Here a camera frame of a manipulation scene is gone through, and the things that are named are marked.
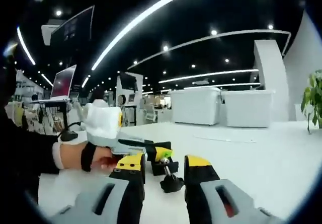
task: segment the green part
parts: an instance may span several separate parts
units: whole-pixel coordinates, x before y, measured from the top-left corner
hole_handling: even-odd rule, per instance
[[[162,159],[162,158],[169,158],[169,157],[171,157],[172,153],[173,153],[173,151],[172,151],[172,150],[164,151],[164,152],[162,153],[161,159]]]

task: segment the yellow part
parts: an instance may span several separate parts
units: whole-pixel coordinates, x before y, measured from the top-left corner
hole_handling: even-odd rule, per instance
[[[173,154],[173,150],[169,150],[164,147],[155,147],[155,150],[156,150],[156,155],[155,155],[156,162],[160,161],[164,157],[166,158],[171,157],[171,155]]]
[[[119,127],[122,126],[123,123],[123,117],[122,117],[122,112],[119,113]]]
[[[189,167],[193,166],[209,166],[211,163],[208,160],[205,160],[201,157],[193,156],[193,155],[187,155],[189,160]]]
[[[121,170],[137,170],[141,171],[141,157],[143,153],[136,155],[127,155],[123,157],[116,165],[116,169]]]

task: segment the gray gripper base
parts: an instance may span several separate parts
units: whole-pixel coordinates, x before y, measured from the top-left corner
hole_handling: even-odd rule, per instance
[[[93,136],[87,133],[87,140],[96,146],[109,147],[114,155],[135,155],[138,152],[146,153],[145,147],[128,146],[121,144],[118,141],[119,138],[110,139],[99,136]],[[137,141],[134,138],[128,138],[128,140]]]
[[[54,224],[116,224],[119,208],[129,181],[102,177],[92,191],[82,192],[75,206],[67,206],[51,218]],[[113,186],[101,214],[95,209],[107,186]]]
[[[215,180],[200,184],[208,202],[213,224],[280,224],[283,221],[261,208],[254,200],[229,180]],[[218,190],[223,190],[236,215],[228,217]]]

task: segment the laptop screen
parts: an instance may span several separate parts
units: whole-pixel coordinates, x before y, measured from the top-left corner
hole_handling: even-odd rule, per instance
[[[71,82],[74,77],[76,65],[58,72],[55,77],[54,86],[51,91],[51,98],[69,96]]]

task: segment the human hand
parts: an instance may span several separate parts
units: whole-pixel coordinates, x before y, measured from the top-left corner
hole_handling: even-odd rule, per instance
[[[76,145],[62,144],[60,146],[61,162],[65,169],[82,169],[81,158],[82,151],[87,142],[82,142]],[[115,168],[111,150],[108,147],[96,147],[91,169],[103,169],[111,171]]]
[[[91,169],[112,171],[116,167],[117,162],[113,158],[109,147],[96,147]]]

